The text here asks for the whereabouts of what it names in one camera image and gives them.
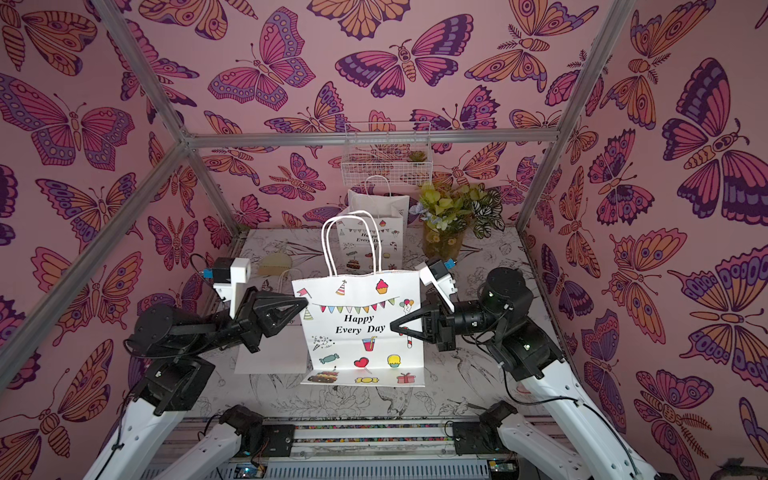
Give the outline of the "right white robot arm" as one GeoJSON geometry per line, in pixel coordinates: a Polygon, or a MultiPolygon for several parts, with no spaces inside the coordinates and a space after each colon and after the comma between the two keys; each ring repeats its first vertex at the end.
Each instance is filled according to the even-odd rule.
{"type": "Polygon", "coordinates": [[[517,269],[491,270],[473,300],[456,299],[448,266],[434,260],[418,266],[428,301],[390,324],[392,331],[452,351],[460,336],[487,333],[482,342],[503,371],[542,406],[569,441],[563,446],[519,412],[523,402],[501,401],[481,416],[483,430],[550,479],[658,479],[660,473],[630,447],[584,392],[566,356],[529,316],[533,293],[517,269]]]}

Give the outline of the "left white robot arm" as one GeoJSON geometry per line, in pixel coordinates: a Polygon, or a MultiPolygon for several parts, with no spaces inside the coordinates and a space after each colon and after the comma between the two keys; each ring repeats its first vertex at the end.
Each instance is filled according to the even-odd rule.
{"type": "Polygon", "coordinates": [[[124,346],[149,365],[87,478],[140,478],[214,373],[204,354],[240,345],[256,353],[263,339],[280,333],[307,305],[303,297],[249,287],[234,312],[201,316],[164,303],[145,308],[124,346]]]}

